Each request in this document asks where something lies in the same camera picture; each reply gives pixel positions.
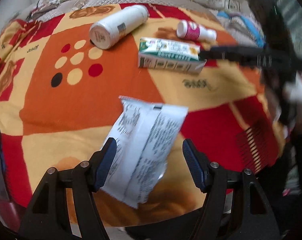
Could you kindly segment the white printed plastic package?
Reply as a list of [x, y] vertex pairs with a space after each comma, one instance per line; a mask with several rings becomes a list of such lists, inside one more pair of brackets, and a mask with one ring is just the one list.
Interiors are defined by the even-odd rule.
[[119, 98], [123, 112], [108, 134], [117, 151], [102, 190], [136, 209], [163, 177], [188, 108]]

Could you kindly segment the green white milk carton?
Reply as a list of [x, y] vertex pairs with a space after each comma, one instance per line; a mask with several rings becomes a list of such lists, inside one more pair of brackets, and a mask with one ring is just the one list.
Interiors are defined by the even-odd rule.
[[140, 38], [139, 68], [199, 74], [207, 60], [199, 58], [200, 46], [161, 38]]

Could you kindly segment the colourful blue blanket pile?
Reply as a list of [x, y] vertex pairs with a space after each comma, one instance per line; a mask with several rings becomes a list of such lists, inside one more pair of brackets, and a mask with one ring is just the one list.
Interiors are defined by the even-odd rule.
[[221, 10], [217, 13], [217, 19], [239, 44], [259, 48], [265, 46], [261, 25], [252, 15]]

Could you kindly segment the white pink yogurt bottle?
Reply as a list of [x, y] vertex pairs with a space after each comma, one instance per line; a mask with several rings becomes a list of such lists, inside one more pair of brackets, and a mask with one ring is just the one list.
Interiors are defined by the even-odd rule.
[[181, 20], [176, 28], [178, 38], [191, 41], [216, 41], [217, 32], [195, 22]]

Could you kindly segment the orange red patterned blanket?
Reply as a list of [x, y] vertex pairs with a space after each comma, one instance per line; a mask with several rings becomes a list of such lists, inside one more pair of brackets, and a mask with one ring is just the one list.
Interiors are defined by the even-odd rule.
[[9, 200], [27, 207], [45, 172], [88, 160], [108, 138], [117, 154], [94, 200], [105, 225], [178, 217], [202, 206], [182, 154], [189, 138], [228, 170], [253, 173], [282, 155], [258, 70], [226, 60], [190, 66], [151, 61], [139, 49], [178, 39], [185, 20], [235, 39], [209, 11], [144, 4], [148, 19], [110, 49], [91, 26], [127, 3], [87, 7], [50, 20], [14, 20], [0, 32], [0, 143]]

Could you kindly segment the large white cylindrical bottle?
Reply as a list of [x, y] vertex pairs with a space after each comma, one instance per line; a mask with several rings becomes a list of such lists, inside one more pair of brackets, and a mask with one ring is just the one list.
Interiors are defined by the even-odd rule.
[[146, 23], [148, 9], [144, 5], [132, 5], [95, 22], [89, 29], [91, 42], [99, 49], [109, 49], [120, 39]]

